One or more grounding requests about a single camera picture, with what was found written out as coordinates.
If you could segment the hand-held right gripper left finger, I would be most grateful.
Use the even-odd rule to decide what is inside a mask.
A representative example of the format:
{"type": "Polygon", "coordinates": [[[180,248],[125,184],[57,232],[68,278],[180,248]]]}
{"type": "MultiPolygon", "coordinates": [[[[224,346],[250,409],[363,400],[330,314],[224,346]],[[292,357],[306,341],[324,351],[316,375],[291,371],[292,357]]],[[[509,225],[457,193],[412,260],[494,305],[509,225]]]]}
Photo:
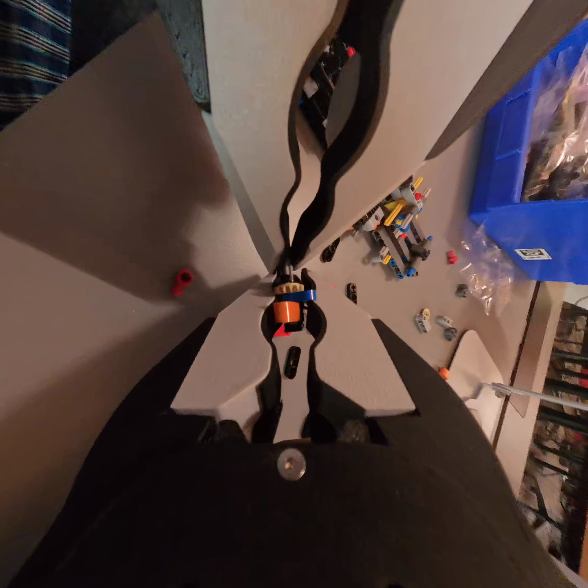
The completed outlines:
{"type": "Polygon", "coordinates": [[[282,415],[282,371],[266,333],[273,318],[273,276],[265,276],[221,311],[184,378],[171,409],[178,415],[230,420],[254,443],[274,443],[282,415]]]}

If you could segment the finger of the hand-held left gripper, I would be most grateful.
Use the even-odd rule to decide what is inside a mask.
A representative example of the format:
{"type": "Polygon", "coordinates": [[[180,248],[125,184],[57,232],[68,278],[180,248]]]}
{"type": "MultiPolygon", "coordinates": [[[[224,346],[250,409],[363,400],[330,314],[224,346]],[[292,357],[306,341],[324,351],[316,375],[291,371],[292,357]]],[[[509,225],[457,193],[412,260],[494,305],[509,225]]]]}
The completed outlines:
{"type": "Polygon", "coordinates": [[[281,207],[296,181],[289,129],[301,170],[291,232],[319,187],[322,150],[292,99],[307,59],[322,53],[318,41],[338,26],[339,1],[203,1],[202,11],[211,108],[203,117],[247,231],[272,270],[284,247],[281,207]]]}
{"type": "Polygon", "coordinates": [[[424,162],[531,1],[359,1],[360,78],[325,153],[289,260],[296,268],[424,162]]]}

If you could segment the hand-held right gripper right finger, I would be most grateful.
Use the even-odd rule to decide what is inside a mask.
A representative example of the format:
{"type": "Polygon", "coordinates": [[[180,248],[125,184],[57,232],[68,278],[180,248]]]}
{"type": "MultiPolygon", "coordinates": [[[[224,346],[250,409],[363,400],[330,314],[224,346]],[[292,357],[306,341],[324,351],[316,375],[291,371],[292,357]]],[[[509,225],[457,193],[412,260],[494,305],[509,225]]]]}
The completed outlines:
{"type": "Polygon", "coordinates": [[[350,422],[407,415],[416,410],[371,316],[308,270],[300,280],[315,290],[307,302],[309,411],[303,438],[333,442],[350,422]]]}

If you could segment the small lego axle assembly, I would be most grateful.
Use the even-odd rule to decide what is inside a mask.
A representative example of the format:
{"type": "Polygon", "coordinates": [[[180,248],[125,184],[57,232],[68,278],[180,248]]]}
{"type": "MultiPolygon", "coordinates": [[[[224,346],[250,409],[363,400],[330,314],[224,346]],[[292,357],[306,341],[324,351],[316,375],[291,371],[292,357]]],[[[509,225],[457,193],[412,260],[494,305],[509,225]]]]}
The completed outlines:
{"type": "Polygon", "coordinates": [[[273,319],[276,325],[273,337],[288,337],[304,330],[308,305],[317,299],[316,283],[308,271],[302,269],[300,275],[297,275],[290,261],[286,261],[276,272],[272,287],[275,296],[273,319]]]}

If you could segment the large lego technic assembly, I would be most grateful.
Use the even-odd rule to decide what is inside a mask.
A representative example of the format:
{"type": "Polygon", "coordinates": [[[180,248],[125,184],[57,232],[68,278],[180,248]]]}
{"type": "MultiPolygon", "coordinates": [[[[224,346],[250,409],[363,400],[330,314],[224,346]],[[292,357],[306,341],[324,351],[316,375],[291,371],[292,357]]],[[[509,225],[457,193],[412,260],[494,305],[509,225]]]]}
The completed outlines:
{"type": "MultiPolygon", "coordinates": [[[[321,145],[328,150],[341,133],[356,96],[361,58],[338,37],[327,45],[305,83],[300,107],[314,133],[322,130],[321,145]]],[[[430,255],[431,236],[416,228],[430,190],[420,193],[422,178],[405,180],[344,231],[342,237],[370,235],[376,254],[371,264],[388,267],[396,279],[418,275],[417,265],[430,255]]]]}

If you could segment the plastic bags of lego pieces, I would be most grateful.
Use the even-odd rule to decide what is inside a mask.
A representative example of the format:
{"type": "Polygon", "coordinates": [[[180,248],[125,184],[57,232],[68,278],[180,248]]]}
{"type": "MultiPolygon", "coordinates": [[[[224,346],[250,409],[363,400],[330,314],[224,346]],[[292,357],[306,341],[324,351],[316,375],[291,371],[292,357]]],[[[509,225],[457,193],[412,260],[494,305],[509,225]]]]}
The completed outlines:
{"type": "Polygon", "coordinates": [[[548,62],[533,109],[522,202],[587,199],[587,45],[548,62]]]}

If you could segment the pale mat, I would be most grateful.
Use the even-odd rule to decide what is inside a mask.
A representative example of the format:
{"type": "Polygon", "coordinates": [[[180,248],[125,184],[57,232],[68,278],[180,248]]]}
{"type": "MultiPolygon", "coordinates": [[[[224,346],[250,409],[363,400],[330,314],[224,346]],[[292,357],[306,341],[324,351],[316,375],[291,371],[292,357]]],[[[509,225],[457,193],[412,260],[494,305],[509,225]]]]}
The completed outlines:
{"type": "Polygon", "coordinates": [[[502,384],[503,378],[476,331],[467,330],[461,336],[449,366],[447,382],[490,445],[496,447],[507,396],[492,387],[494,383],[502,384]]]}

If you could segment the clear plastic bag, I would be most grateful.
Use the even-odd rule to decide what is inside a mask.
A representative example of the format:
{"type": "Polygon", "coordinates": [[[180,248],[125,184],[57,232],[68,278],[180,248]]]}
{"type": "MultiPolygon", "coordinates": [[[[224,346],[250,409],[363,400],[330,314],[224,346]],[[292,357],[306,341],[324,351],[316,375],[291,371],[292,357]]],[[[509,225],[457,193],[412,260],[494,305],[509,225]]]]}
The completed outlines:
{"type": "Polygon", "coordinates": [[[511,302],[521,274],[485,226],[467,222],[458,250],[458,268],[469,295],[479,302],[486,316],[498,318],[511,302]]]}

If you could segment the blue plastic bin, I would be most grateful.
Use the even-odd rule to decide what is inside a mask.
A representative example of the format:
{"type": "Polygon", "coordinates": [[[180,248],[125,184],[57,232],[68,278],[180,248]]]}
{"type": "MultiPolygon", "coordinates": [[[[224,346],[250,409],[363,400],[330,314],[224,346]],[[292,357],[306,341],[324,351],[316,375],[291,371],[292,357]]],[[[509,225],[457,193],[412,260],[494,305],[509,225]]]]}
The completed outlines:
{"type": "Polygon", "coordinates": [[[470,202],[471,220],[535,281],[587,284],[587,198],[523,198],[540,79],[562,56],[572,74],[587,48],[581,21],[486,115],[470,202]]]}

